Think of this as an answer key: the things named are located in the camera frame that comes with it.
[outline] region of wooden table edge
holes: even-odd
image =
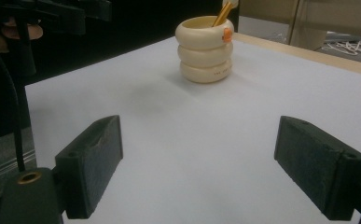
[[[280,51],[286,54],[294,55],[303,59],[307,59],[317,63],[323,63],[326,65],[338,67],[341,69],[346,69],[348,71],[356,72],[361,74],[361,62],[352,61],[349,59],[343,59],[340,57],[315,52],[307,49],[300,49],[286,44],[281,44],[273,42],[270,40],[265,40],[250,35],[242,35],[235,33],[233,39],[241,41],[247,44],[256,45],[265,49],[272,49],[275,51]]]

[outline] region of pencil holder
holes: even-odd
[[[189,19],[176,28],[180,71],[190,81],[215,82],[230,74],[233,24],[226,20],[212,27],[215,18],[204,16]]]

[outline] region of cream ceramic cup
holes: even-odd
[[[212,27],[215,18],[193,18],[183,21],[176,28],[180,71],[190,81],[215,82],[230,74],[233,24],[226,20]]]

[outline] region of black cable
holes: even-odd
[[[25,162],[23,160],[21,115],[20,115],[20,107],[18,103],[18,95],[15,89],[14,81],[12,80],[12,77],[8,72],[8,69],[1,57],[0,57],[0,69],[2,70],[1,73],[4,75],[6,79],[6,85],[10,95],[10,103],[11,103],[10,108],[12,110],[11,120],[12,120],[13,133],[14,133],[15,154],[17,158],[18,170],[22,172],[25,170]]]

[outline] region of orange pencil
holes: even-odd
[[[227,16],[229,15],[230,10],[232,9],[232,3],[227,2],[223,8],[221,8],[220,13],[218,14],[217,18],[215,19],[215,22],[213,23],[212,27],[222,24],[224,21],[226,21]]]

